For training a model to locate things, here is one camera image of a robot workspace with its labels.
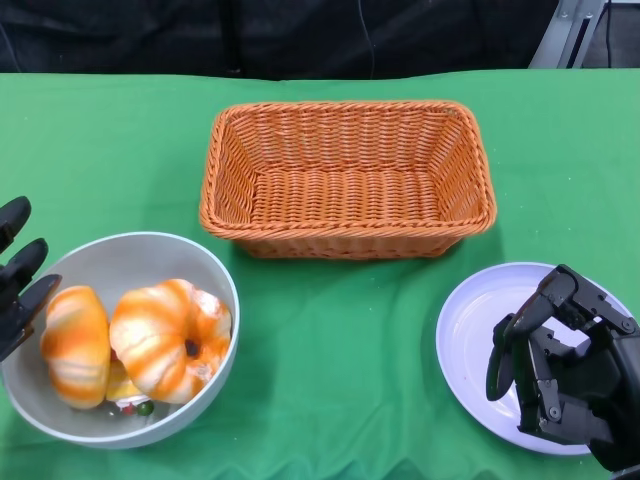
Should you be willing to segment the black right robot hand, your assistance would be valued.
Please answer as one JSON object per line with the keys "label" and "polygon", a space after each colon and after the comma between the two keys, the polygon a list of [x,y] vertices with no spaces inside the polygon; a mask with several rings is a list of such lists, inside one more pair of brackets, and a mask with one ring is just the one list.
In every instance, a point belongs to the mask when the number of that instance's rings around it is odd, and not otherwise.
{"label": "black right robot hand", "polygon": [[639,325],[564,264],[493,329],[486,397],[510,388],[520,432],[585,445],[614,478],[638,478]]}

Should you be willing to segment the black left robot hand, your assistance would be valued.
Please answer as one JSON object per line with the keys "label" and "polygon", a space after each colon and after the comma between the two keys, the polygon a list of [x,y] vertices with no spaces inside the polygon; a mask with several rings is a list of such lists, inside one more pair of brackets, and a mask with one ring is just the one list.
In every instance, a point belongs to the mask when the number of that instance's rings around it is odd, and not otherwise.
{"label": "black left robot hand", "polygon": [[[19,196],[1,207],[1,252],[15,240],[31,214],[31,203]],[[31,281],[49,248],[37,238],[1,266],[1,361],[6,360],[34,332],[32,322],[61,283],[59,274]]]}

